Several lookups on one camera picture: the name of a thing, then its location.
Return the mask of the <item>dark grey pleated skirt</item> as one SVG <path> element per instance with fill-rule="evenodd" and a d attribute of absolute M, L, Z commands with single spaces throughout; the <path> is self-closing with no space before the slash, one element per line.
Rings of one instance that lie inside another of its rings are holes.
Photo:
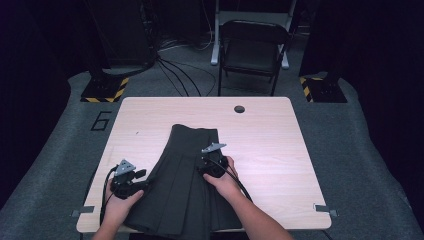
<path fill-rule="evenodd" d="M 215 129 L 172 126 L 159 161 L 149 174 L 149 190 L 130 210 L 124 224 L 146 234 L 173 240 L 209 240 L 218 230 L 242 227 L 230 204 L 204 180 L 206 158 L 222 157 L 203 149 L 219 141 Z"/>

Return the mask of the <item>black folding chair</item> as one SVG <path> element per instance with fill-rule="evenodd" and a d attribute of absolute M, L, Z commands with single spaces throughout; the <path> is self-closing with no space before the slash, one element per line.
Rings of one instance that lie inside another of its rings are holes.
<path fill-rule="evenodd" d="M 284 52 L 290 35 L 275 23 L 230 20 L 220 27 L 219 81 L 221 95 L 222 73 L 229 72 L 268 77 L 275 93 Z"/>

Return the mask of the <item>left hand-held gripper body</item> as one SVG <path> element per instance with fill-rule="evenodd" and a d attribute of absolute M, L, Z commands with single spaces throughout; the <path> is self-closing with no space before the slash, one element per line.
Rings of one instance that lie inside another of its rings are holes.
<path fill-rule="evenodd" d="M 111 195 L 121 200 L 126 200 L 136 193 L 144 193 L 141 183 L 134 183 L 136 178 L 136 167 L 123 159 L 115 169 L 110 185 Z"/>

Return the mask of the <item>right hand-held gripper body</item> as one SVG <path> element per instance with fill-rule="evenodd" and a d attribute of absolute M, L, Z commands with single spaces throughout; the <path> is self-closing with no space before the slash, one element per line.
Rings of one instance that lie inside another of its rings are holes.
<path fill-rule="evenodd" d="M 228 160 L 222 155 L 221 149 L 225 144 L 212 142 L 208 147 L 201 150 L 203 165 L 198 167 L 198 172 L 208 174 L 214 178 L 222 177 L 227 170 Z"/>

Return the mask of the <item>black stand base hazard tape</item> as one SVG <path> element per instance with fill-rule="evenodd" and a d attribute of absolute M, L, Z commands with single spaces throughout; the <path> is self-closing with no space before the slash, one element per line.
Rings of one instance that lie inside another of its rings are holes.
<path fill-rule="evenodd" d="M 106 80 L 91 79 L 81 94 L 81 102 L 118 102 L 128 84 L 128 78 L 111 77 Z"/>
<path fill-rule="evenodd" d="M 306 100 L 310 103 L 346 103 L 347 99 L 337 82 L 325 78 L 301 77 L 300 83 Z"/>

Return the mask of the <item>grey table edge clip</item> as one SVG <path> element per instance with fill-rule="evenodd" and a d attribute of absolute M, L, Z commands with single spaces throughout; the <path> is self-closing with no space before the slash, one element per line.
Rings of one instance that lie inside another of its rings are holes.
<path fill-rule="evenodd" d="M 79 209 L 73 210 L 70 216 L 73 218 L 77 218 L 82 213 L 92 213 L 93 211 L 94 211 L 94 206 L 82 206 Z"/>
<path fill-rule="evenodd" d="M 331 217 L 338 217 L 338 212 L 335 209 L 331 209 L 326 205 L 314 204 L 313 205 L 316 212 L 328 213 Z"/>

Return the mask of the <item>person's right hand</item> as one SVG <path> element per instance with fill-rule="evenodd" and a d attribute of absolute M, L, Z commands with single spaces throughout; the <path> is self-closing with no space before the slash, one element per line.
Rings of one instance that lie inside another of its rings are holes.
<path fill-rule="evenodd" d="M 234 160 L 227 156 L 228 161 L 228 173 L 225 173 L 220 178 L 212 177 L 208 174 L 204 174 L 203 178 L 211 185 L 213 185 L 218 193 L 226 199 L 228 202 L 241 197 L 243 195 L 239 185 L 233 179 L 233 177 L 238 178 L 238 173 L 234 166 Z"/>

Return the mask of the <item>dark equipment stand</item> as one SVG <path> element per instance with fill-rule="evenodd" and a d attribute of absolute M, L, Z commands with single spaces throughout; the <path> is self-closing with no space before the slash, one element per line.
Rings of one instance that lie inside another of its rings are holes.
<path fill-rule="evenodd" d="M 143 0 L 87 0 L 110 66 L 149 68 L 155 50 Z"/>

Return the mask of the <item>person's left hand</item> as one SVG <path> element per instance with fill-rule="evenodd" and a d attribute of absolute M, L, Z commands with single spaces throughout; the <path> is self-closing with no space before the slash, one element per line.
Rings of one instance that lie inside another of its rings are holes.
<path fill-rule="evenodd" d="M 127 218 L 132 206 L 138 202 L 143 195 L 144 191 L 140 190 L 129 196 L 127 199 L 120 199 L 116 197 L 111 191 L 107 191 L 107 204 L 103 223 L 108 227 L 118 229 Z"/>

